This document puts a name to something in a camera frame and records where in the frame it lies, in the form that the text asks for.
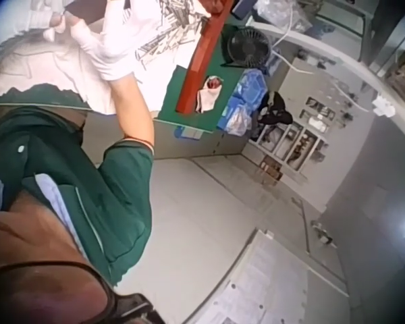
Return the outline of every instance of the gloved hand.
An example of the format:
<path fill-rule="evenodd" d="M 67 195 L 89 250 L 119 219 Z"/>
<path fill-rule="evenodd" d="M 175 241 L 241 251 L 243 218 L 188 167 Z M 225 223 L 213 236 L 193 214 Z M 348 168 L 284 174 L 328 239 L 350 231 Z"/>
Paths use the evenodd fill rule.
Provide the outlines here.
<path fill-rule="evenodd" d="M 71 0 L 7 0 L 0 4 L 0 61 L 7 49 L 30 32 L 59 26 Z"/>
<path fill-rule="evenodd" d="M 135 50 L 161 21 L 161 10 L 155 0 L 131 0 L 132 13 L 124 18 L 125 0 L 109 0 L 101 34 L 93 33 L 84 20 L 73 24 L 75 17 L 65 13 L 71 35 L 91 58 L 106 81 L 131 74 L 137 64 Z"/>

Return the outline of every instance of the cable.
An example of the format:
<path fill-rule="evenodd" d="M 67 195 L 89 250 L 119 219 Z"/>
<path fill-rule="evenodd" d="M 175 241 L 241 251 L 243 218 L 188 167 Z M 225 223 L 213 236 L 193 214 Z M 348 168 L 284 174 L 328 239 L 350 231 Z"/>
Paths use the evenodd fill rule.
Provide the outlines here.
<path fill-rule="evenodd" d="M 337 89 L 337 91 L 339 91 L 345 98 L 347 98 L 354 106 L 356 106 L 357 108 L 359 108 L 360 110 L 363 110 L 364 112 L 369 112 L 369 110 L 363 108 L 362 106 L 360 106 L 358 103 L 356 103 L 354 100 L 351 99 L 350 96 L 348 96 L 339 86 L 336 82 L 334 82 L 333 80 L 330 80 L 331 84 L 335 86 L 335 88 Z"/>
<path fill-rule="evenodd" d="M 287 37 L 288 33 L 291 31 L 291 28 L 292 28 L 292 16 L 293 16 L 292 14 L 293 14 L 293 9 L 292 9 L 292 2 L 291 2 L 291 6 L 290 6 L 290 23 L 288 24 L 288 28 L 286 29 L 285 34 L 283 34 L 282 37 L 279 38 L 272 47 L 276 47 L 281 41 L 283 41 L 285 39 L 285 37 Z"/>
<path fill-rule="evenodd" d="M 293 10 L 293 3 L 291 2 L 290 5 L 291 5 L 291 6 L 290 6 L 290 23 L 288 24 L 288 28 L 287 28 L 285 34 L 283 34 L 283 35 L 281 36 L 281 38 L 279 38 L 279 39 L 276 41 L 276 43 L 275 43 L 271 48 L 274 48 L 274 47 L 278 46 L 278 44 L 280 44 L 280 42 L 283 41 L 283 40 L 287 37 L 287 35 L 290 33 L 290 31 L 291 31 L 291 29 L 292 29 L 292 16 L 293 16 L 293 13 L 294 13 L 294 10 Z M 280 58 L 282 61 L 284 61 L 284 62 L 285 62 L 291 69 L 293 69 L 295 72 L 303 73 L 303 74 L 313 74 L 313 72 L 310 72 L 310 71 L 299 70 L 297 67 L 293 66 L 285 57 L 283 57 L 283 56 L 282 56 L 281 54 L 279 54 L 278 52 L 276 52 L 276 51 L 274 51 L 274 50 L 272 50 L 271 52 L 272 52 L 272 54 L 274 54 L 274 55 L 276 55 L 278 58 Z"/>
<path fill-rule="evenodd" d="M 280 55 L 279 53 L 273 51 L 272 52 L 274 55 L 276 55 L 278 58 L 280 58 L 282 61 L 284 61 L 290 68 L 292 68 L 294 71 L 298 73 L 303 73 L 303 74 L 313 74 L 313 72 L 310 71 L 304 71 L 304 70 L 299 70 L 297 67 L 293 66 L 285 57 Z"/>

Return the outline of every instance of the eyeglasses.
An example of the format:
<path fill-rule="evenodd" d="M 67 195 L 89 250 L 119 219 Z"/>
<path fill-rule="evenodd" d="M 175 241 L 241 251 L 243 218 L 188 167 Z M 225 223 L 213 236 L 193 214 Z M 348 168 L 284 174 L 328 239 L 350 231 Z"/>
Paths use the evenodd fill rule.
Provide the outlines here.
<path fill-rule="evenodd" d="M 117 295 L 88 265 L 41 261 L 0 268 L 0 313 L 7 323 L 165 324 L 142 294 Z"/>

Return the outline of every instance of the glasses frame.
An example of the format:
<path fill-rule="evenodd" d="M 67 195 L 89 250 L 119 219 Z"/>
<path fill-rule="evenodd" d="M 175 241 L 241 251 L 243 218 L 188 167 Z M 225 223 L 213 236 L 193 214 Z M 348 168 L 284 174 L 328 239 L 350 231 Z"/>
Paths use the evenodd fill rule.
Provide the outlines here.
<path fill-rule="evenodd" d="M 32 261 L 25 263 L 15 263 L 0 267 L 0 277 L 10 271 L 29 267 L 77 267 L 89 272 L 101 284 L 107 294 L 107 306 L 96 317 L 83 322 L 83 324 L 120 324 L 127 323 L 131 319 L 141 318 L 146 315 L 147 319 L 153 318 L 155 324 L 165 324 L 159 314 L 154 310 L 153 305 L 142 294 L 130 294 L 120 296 L 116 294 L 113 288 L 105 281 L 100 273 L 89 265 L 73 261 Z M 129 302 L 132 307 L 124 306 Z"/>

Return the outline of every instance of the fan grille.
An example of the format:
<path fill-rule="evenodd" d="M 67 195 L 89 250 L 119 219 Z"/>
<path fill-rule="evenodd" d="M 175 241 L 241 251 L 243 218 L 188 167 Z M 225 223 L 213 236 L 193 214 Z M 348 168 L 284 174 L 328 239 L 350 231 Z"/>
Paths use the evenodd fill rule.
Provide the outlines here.
<path fill-rule="evenodd" d="M 246 68 L 263 67 L 269 60 L 270 48 L 267 36 L 252 27 L 234 32 L 227 44 L 231 59 Z"/>

